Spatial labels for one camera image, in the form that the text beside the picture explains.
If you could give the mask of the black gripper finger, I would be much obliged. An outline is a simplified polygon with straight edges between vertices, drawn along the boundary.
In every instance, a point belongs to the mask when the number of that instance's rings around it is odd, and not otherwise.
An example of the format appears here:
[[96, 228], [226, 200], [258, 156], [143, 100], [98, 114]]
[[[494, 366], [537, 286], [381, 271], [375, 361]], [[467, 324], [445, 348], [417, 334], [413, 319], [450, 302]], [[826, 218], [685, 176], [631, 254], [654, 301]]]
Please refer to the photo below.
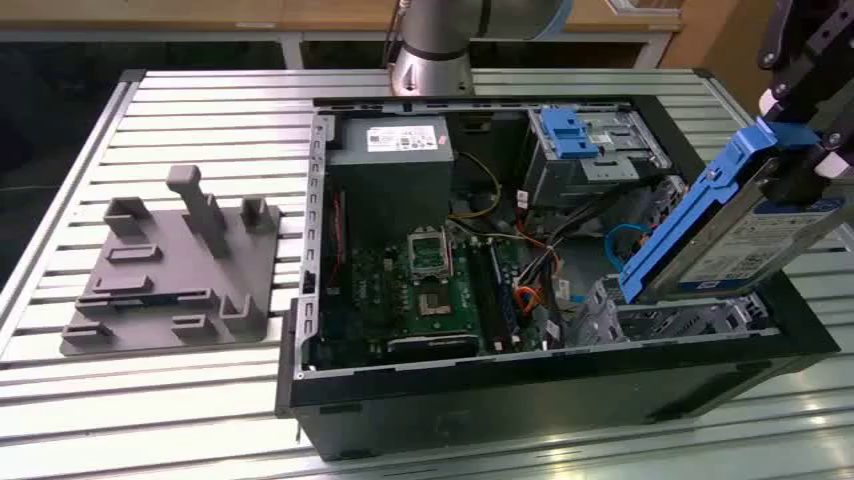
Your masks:
[[817, 138], [805, 147], [780, 146], [780, 168], [763, 194], [780, 203], [812, 203], [832, 182], [853, 175], [853, 3], [818, 2], [818, 29], [809, 40], [816, 65], [806, 80], [814, 115], [805, 123]]
[[759, 100], [770, 122], [805, 123], [814, 115], [806, 80], [816, 60], [809, 40], [818, 29], [817, 1], [775, 1], [758, 52], [758, 66], [771, 73]]

